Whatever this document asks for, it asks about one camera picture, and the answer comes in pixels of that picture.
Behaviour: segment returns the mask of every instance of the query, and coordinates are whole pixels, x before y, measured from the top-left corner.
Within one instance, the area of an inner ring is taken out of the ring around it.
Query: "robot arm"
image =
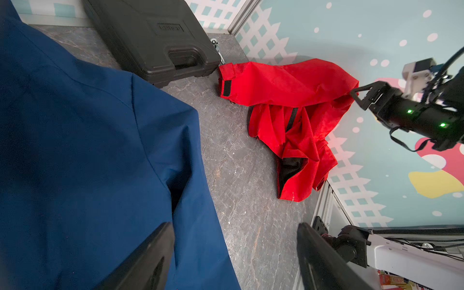
[[[451,79],[448,67],[464,53],[464,47],[445,64],[437,65],[432,58],[406,64],[403,78],[404,93],[386,82],[375,82],[351,91],[351,96],[363,110],[371,110],[380,123],[390,129],[393,141],[410,151],[406,144],[392,136],[401,129],[429,137],[433,149],[444,151],[464,143],[464,67]],[[358,92],[368,91],[363,99]],[[423,92],[420,102],[416,93]]]

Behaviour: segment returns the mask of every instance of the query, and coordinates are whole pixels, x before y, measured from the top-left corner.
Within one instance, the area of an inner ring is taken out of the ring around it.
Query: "wall baseboard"
[[[93,27],[93,23],[89,18],[74,18],[35,14],[19,14],[19,17],[21,18],[21,21],[30,25]],[[206,33],[229,34],[229,32],[226,29],[203,29]]]

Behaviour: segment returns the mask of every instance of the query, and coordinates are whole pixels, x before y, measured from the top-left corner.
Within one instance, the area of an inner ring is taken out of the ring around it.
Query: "cable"
[[[418,242],[418,241],[425,241],[425,240],[410,240],[410,239],[405,239],[405,238],[399,238],[401,240],[404,240],[406,242]],[[460,242],[460,241],[464,241],[464,239],[456,239],[456,240],[429,240],[428,242]],[[447,248],[454,248],[454,247],[459,247],[459,246],[463,246],[464,243],[462,244],[453,244],[453,245],[448,245],[448,246],[443,246],[443,247],[434,247],[433,249],[430,249],[430,250],[434,250],[434,251],[439,251],[439,250],[442,250],[442,249],[447,249]]]
[[[456,257],[456,256],[453,256],[453,255],[450,255],[450,254],[435,252],[434,249],[423,248],[423,247],[420,247],[420,246],[418,246],[418,245],[414,245],[414,244],[412,244],[412,243],[410,243],[410,242],[408,242],[408,241],[406,241],[406,240],[403,242],[403,241],[400,241],[399,239],[396,239],[396,238],[386,238],[386,239],[391,240],[391,241],[393,241],[393,242],[400,243],[400,244],[408,244],[408,245],[410,245],[410,246],[412,246],[412,247],[414,247],[414,248],[418,248],[418,249],[423,250],[423,251],[425,251],[425,252],[429,252],[429,253],[432,253],[432,254],[438,254],[438,255],[441,255],[441,256],[446,256],[446,257],[455,259],[455,260],[457,260],[457,261],[464,262],[464,258]]]
[[[464,246],[464,244],[455,244],[455,245],[448,245],[444,247],[438,247],[438,248],[433,248],[436,251],[442,250],[442,249],[447,249],[447,248],[454,248],[454,247],[459,247],[459,246]]]
[[[458,50],[452,57],[450,57],[450,59],[448,59],[445,62],[445,64],[437,72],[433,80],[428,83],[427,87],[424,90],[424,94],[422,95],[422,99],[420,100],[420,103],[425,104],[427,102],[427,100],[429,99],[429,95],[432,92],[435,84],[443,77],[443,75],[445,75],[450,65],[452,65],[456,61],[456,59],[458,59],[463,54],[464,54],[464,47]]]
[[[445,239],[442,239],[442,240],[438,240],[438,239],[435,239],[435,240],[429,240],[429,239],[409,239],[409,238],[395,238],[395,239],[401,239],[401,240],[405,240],[405,241],[408,241],[408,242],[418,242],[418,241],[428,241],[428,242],[461,242],[461,241],[464,241],[464,238],[460,238],[460,239],[449,239],[449,240],[445,240]]]

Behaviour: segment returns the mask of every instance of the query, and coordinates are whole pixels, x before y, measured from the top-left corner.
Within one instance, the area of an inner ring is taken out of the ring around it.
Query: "wall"
[[[462,1],[263,0],[237,34],[251,61],[334,62],[361,85],[404,87],[407,63],[445,62],[464,45]],[[460,59],[451,68],[456,74]],[[398,132],[410,147],[422,136]],[[327,138],[339,165],[329,182],[360,226],[464,225],[464,145],[408,152],[370,112],[353,105]]]
[[[186,0],[205,28],[227,29],[246,0]],[[21,14],[87,18],[82,0],[12,0]]]

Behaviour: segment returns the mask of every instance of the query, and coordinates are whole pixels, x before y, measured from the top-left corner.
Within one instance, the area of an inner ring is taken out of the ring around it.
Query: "blue jacket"
[[[162,222],[166,289],[239,289],[197,111],[76,59],[0,0],[0,288],[92,288]]]

